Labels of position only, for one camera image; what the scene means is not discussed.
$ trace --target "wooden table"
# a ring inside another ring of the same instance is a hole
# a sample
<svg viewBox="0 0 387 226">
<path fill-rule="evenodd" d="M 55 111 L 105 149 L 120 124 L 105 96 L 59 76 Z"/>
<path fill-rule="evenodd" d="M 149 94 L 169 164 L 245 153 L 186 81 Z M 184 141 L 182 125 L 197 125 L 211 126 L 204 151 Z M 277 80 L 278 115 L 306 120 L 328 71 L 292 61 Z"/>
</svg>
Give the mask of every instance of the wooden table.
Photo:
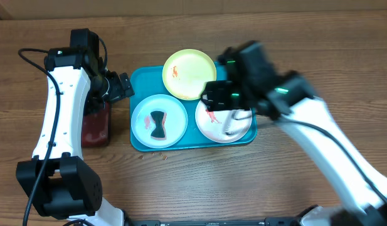
<svg viewBox="0 0 387 226">
<path fill-rule="evenodd" d="M 108 68 L 129 75 L 185 48 L 215 59 L 227 46 L 261 40 L 281 72 L 298 70 L 313 83 L 342 130 L 387 176 L 387 11 L 0 21 L 0 225 L 21 224 L 27 197 L 16 163 L 30 159 L 46 105 L 46 77 L 17 51 L 68 46 L 74 28 L 99 34 Z M 28 56 L 43 64 L 42 54 Z M 129 142 L 129 100 L 116 103 L 112 116 L 110 145 L 83 155 L 104 197 L 134 219 L 256 219 L 339 204 L 315 164 L 277 128 L 259 130 L 247 146 L 139 159 Z M 61 225 L 34 209 L 29 222 Z"/>
</svg>

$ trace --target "tray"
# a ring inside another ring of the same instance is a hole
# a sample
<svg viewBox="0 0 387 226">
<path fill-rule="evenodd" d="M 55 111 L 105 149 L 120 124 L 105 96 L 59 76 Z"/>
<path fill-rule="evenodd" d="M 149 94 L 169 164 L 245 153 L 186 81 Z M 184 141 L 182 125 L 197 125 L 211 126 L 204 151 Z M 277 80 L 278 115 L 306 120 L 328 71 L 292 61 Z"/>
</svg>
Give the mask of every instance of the tray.
<svg viewBox="0 0 387 226">
<path fill-rule="evenodd" d="M 225 80 L 226 72 L 224 68 L 219 66 L 217 63 L 215 64 L 217 71 L 217 80 Z M 137 104 L 139 104 L 139 102 L 144 100 L 146 97 L 156 94 L 171 95 L 162 82 L 162 68 L 163 66 L 142 67 L 137 69 L 132 74 L 130 82 L 132 83 L 135 95 L 130 98 L 130 117 L 132 117 L 132 113 L 135 110 Z M 256 115 L 255 113 L 253 113 L 253 120 L 249 131 L 241 139 L 228 144 L 220 144 L 211 141 L 200 132 L 196 125 L 194 113 L 199 100 L 179 99 L 179 101 L 181 101 L 183 106 L 185 106 L 186 112 L 188 113 L 188 128 L 186 129 L 184 136 L 176 144 L 168 148 L 156 149 L 149 148 L 141 144 L 134 136 L 132 130 L 130 130 L 130 143 L 133 145 L 133 147 L 135 147 L 138 151 L 167 151 L 188 148 L 231 146 L 237 144 L 248 144 L 252 142 L 257 135 Z"/>
</svg>

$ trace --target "round plate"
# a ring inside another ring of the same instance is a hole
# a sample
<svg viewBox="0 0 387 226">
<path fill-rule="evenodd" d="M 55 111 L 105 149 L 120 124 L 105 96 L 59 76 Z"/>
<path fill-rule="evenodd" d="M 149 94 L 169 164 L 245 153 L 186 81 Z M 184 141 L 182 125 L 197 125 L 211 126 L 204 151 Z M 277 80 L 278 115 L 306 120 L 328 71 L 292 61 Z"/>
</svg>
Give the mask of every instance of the round plate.
<svg viewBox="0 0 387 226">
<path fill-rule="evenodd" d="M 252 112 L 250 110 L 208 112 L 205 104 L 199 101 L 195 118 L 200 132 L 208 139 L 218 143 L 231 143 L 241 139 L 248 132 L 252 123 Z"/>
<path fill-rule="evenodd" d="M 151 117 L 151 112 L 162 111 L 166 113 L 164 128 L 165 140 L 151 137 L 156 123 Z M 166 148 L 178 142 L 188 126 L 188 114 L 185 107 L 175 97 L 170 95 L 152 95 L 140 102 L 133 111 L 130 126 L 136 139 L 150 148 Z"/>
<path fill-rule="evenodd" d="M 206 82 L 216 79 L 214 62 L 199 50 L 172 54 L 162 69 L 162 81 L 168 92 L 183 100 L 199 99 Z"/>
</svg>

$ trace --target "yellow plate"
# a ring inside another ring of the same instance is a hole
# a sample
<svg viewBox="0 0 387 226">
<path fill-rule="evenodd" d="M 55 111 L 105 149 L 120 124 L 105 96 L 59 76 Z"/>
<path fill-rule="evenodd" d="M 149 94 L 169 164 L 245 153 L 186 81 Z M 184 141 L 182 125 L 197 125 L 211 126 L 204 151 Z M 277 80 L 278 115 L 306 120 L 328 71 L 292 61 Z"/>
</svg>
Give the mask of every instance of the yellow plate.
<svg viewBox="0 0 387 226">
<path fill-rule="evenodd" d="M 172 54 L 162 69 L 162 81 L 168 92 L 182 100 L 199 99 L 206 82 L 216 79 L 214 62 L 199 50 L 181 50 Z"/>
</svg>

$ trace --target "green light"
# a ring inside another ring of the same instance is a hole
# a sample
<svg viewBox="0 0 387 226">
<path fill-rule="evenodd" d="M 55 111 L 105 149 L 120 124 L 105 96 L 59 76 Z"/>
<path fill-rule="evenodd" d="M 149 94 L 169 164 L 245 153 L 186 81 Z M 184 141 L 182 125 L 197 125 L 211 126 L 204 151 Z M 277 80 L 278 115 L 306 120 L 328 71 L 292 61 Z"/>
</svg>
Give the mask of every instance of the green light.
<svg viewBox="0 0 387 226">
<path fill-rule="evenodd" d="M 289 90 L 283 88 L 275 88 L 274 90 L 280 94 L 287 94 L 289 92 Z"/>
</svg>

